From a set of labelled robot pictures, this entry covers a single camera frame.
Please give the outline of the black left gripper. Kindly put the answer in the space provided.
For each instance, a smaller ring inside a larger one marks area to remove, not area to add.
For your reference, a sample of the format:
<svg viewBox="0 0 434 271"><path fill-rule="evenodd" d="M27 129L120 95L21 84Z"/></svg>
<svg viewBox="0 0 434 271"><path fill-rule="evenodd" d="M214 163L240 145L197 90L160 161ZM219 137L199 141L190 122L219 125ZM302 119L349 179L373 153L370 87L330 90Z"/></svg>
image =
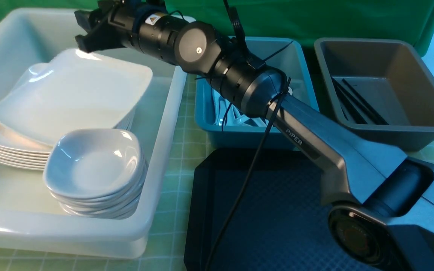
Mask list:
<svg viewBox="0 0 434 271"><path fill-rule="evenodd" d="M77 24L86 34L75 37L79 50L86 53L124 48L136 19L145 12L141 0L99 0L92 11L77 10Z"/></svg>

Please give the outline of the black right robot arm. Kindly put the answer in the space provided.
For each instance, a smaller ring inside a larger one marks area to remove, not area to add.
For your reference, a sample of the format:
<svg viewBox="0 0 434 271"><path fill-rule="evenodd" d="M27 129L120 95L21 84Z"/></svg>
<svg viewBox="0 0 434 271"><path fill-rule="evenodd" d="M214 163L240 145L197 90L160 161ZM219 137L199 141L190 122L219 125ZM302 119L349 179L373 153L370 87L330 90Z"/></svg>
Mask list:
<svg viewBox="0 0 434 271"><path fill-rule="evenodd" d="M173 17L163 3L131 10L132 47L199 75L248 116L264 117L323 170L330 231L353 258L386 271L434 271L434 164L363 140L287 93L290 79L248 50L235 7L235 36Z"/></svg>

